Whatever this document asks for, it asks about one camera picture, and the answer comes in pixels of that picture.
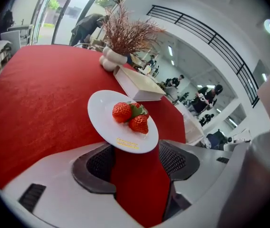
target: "railing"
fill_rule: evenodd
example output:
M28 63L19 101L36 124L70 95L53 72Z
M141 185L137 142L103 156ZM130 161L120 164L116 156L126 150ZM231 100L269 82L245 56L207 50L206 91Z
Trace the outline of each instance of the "railing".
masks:
M147 15L178 25L195 34L211 46L233 69L244 86L251 105L253 107L256 105L259 101L257 96L259 87L254 76L239 53L214 29L189 15L162 6L153 5Z

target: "white book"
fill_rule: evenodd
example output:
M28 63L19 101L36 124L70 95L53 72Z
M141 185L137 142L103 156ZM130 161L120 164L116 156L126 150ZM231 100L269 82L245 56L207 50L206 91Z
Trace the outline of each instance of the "white book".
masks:
M127 96L135 101L159 101L165 95L151 78L123 66L115 68L114 76Z

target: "red table runner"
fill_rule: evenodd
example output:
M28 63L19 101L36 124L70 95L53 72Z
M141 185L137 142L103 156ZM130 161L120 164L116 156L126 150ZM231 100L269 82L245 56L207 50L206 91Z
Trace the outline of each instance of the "red table runner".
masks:
M101 54L68 46L20 49L0 75L0 188L41 158L103 141L87 102L98 90L124 94ZM145 102L159 139L185 143L182 115L165 97ZM158 148L146 154L116 149L111 182L118 203L145 227L161 222L169 179Z

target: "vent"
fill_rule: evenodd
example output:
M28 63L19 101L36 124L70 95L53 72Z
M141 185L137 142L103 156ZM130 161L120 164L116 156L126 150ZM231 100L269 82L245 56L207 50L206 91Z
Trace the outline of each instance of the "vent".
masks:
M219 157L219 158L217 158L217 161L227 164L228 161L229 161L229 159L228 158L225 158L225 157Z
M32 213L45 188L46 186L40 184L31 184L19 199L19 203Z

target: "yellow label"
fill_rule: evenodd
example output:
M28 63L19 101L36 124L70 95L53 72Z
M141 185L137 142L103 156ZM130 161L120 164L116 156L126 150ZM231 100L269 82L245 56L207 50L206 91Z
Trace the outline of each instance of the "yellow label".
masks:
M116 143L119 145L122 145L124 147L139 150L138 144L134 143L134 142L129 142L129 141L125 141L125 140L120 139L120 138L116 138Z

